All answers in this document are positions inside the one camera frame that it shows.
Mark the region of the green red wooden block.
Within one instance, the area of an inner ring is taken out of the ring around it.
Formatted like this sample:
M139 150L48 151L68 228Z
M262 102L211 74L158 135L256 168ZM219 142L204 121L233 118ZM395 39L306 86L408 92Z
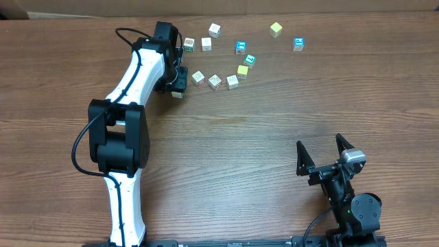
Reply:
M195 40L193 38L185 38L183 48L185 51L193 52Z

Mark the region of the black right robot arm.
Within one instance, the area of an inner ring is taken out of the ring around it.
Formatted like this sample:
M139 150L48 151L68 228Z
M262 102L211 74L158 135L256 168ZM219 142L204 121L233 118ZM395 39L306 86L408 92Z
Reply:
M293 246L386 246L384 236L377 236L380 229L381 199L373 193L356 195L351 185L353 177L366 164L366 155L351 145L340 133L335 136L339 159L330 165L316 167L301 141L296 142L296 174L308 176L310 186L320 185L330 207L317 216L302 237L292 237ZM313 226L332 212L337 224L324 236L310 237Z

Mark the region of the plain white wooden block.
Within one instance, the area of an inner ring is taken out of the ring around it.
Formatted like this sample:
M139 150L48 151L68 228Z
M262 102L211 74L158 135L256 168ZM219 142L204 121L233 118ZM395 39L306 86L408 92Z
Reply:
M210 37L202 38L201 44L202 44L202 51L211 51L212 50L212 40Z

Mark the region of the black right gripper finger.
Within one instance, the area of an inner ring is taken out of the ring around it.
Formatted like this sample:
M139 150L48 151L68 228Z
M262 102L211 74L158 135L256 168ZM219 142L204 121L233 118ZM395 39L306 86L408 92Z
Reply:
M310 170L316 167L315 163L301 141L296 142L296 149L298 155L296 174L298 176L309 175Z
M340 133L335 136L337 149L341 160L351 160L351 152L355 149Z

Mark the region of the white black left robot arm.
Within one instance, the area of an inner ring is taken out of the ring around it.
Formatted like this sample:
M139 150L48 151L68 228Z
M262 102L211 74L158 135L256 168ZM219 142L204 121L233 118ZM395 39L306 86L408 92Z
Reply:
M150 155L145 105L152 94L181 98L188 69L178 28L157 22L152 36L142 32L130 44L132 59L117 87L88 106L89 149L110 197L112 231L106 246L143 246L140 180Z

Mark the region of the far yellow wooden block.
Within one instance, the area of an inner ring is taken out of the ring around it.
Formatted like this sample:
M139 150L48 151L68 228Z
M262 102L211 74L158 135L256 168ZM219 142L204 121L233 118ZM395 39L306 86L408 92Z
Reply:
M269 33L273 38L276 38L277 36L279 36L281 34L282 29L283 29L283 27L278 22L275 22L275 23L271 24Z

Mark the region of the blue wooden block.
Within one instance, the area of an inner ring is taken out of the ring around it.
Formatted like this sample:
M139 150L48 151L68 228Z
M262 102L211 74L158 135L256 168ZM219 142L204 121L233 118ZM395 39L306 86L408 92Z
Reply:
M305 40L302 37L294 38L293 51L302 51L305 47Z
M246 53L246 41L238 40L235 45L235 53L242 55Z

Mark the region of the red elephant wooden block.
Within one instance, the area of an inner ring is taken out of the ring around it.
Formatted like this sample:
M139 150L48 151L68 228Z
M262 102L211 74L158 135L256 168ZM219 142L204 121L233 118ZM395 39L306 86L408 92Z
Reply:
M221 79L215 74L209 78L209 86L216 91L222 85Z

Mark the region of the cardboard backdrop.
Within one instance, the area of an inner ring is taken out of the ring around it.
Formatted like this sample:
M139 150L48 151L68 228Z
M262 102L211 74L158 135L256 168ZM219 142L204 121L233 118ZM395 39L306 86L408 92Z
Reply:
M1 0L8 19L321 12L405 12L438 9L438 0Z

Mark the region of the white pretzel wooden block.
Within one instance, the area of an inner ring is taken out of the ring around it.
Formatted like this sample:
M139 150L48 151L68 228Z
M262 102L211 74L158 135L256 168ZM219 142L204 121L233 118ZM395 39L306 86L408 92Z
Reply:
M239 80L236 75L231 75L226 78L228 89L232 90L239 87Z

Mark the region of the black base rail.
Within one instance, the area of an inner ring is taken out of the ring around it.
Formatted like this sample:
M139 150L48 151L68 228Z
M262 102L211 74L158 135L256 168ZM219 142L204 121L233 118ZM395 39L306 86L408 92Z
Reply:
M367 238L353 238L346 239L339 244L328 241L325 237L307 237L305 244L303 244L302 237L292 237L290 239L262 239L262 240L248 240L248 241L206 241L206 242L177 242L176 240L150 241L143 242L141 247L329 247L329 246L370 246L370 247L386 247L387 243L385 237L378 236L376 239L372 237Z

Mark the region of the yellow letter wooden block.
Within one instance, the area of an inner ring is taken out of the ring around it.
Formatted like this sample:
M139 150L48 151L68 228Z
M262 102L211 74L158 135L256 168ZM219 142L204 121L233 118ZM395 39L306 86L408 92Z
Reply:
M179 99L182 99L182 98L183 98L183 95L184 95L184 93L181 93L181 92L176 92L176 91L172 91L172 92L171 92L171 95L172 95L173 97L175 97L175 98L179 98Z

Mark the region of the red edged bee block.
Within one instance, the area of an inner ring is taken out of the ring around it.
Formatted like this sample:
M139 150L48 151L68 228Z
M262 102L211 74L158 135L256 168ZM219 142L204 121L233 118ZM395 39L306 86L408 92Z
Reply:
M205 83L205 76L202 74L201 71L196 71L194 74L192 74L191 79L196 86L201 86Z

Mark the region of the far blue wooden block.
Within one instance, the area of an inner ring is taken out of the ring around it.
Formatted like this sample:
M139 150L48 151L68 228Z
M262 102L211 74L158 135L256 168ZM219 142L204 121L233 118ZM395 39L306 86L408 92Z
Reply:
M293 51L302 51L305 47L305 40L302 37L294 38Z

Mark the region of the white block dark edge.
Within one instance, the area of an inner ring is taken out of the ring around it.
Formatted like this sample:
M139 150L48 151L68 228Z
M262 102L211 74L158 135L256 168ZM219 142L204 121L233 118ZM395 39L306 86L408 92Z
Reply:
M209 36L213 38L219 38L221 34L221 26L215 23L212 23L209 28Z

